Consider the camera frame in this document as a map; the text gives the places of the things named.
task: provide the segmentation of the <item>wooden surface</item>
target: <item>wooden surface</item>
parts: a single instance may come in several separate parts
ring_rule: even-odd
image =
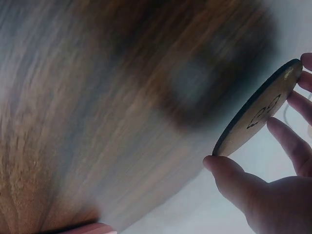
[[[293,59],[279,68],[250,97],[222,133],[214,156],[230,156],[267,123],[282,107],[301,77],[303,65]]]
[[[270,27],[249,0],[1,0],[0,233],[120,231],[179,191]]]

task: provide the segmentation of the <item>blurry dark object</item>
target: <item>blurry dark object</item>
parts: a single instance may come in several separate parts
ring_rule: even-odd
[[[254,0],[0,0],[0,19],[12,234],[122,231],[177,193],[215,141],[175,124],[206,119],[272,35]]]
[[[243,82],[245,74],[273,51],[274,28],[258,1],[183,0],[171,14],[164,14],[173,4],[163,3],[156,19],[144,22],[149,27],[140,34],[154,27],[153,37],[144,37],[136,54],[139,59],[144,56],[142,76],[136,78],[141,78],[140,86],[148,81],[146,92],[156,96],[175,122],[196,126],[234,83]]]

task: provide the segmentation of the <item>finger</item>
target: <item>finger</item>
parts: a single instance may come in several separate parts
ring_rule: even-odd
[[[254,175],[245,173],[237,163],[227,157],[207,156],[203,164],[213,173],[222,195],[246,216],[252,213],[267,183]]]
[[[276,118],[270,118],[267,126],[291,159],[297,175],[306,176],[309,172],[307,166],[312,167],[312,150],[309,144]]]
[[[298,81],[298,85],[301,88],[309,92],[312,92],[312,74],[309,72],[303,71]]]
[[[309,71],[312,71],[312,53],[305,53],[301,56],[303,66]]]
[[[312,102],[295,91],[292,91],[287,101],[291,107],[302,115],[309,125],[312,125]]]

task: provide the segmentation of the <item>round wooden disc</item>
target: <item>round wooden disc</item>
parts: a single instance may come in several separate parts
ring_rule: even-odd
[[[286,101],[302,73],[302,63],[294,59],[278,69],[246,102],[222,133],[214,156],[229,156],[266,124]]]

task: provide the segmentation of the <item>hand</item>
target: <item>hand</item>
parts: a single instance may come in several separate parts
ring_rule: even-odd
[[[301,60],[312,71],[312,53],[303,54]],[[312,74],[303,72],[298,84],[312,92]],[[288,103],[312,125],[309,100],[293,91]],[[270,118],[267,126],[291,159],[297,176],[267,183],[227,157],[208,156],[203,163],[213,173],[219,191],[245,214],[257,234],[311,234],[311,147],[276,118]]]

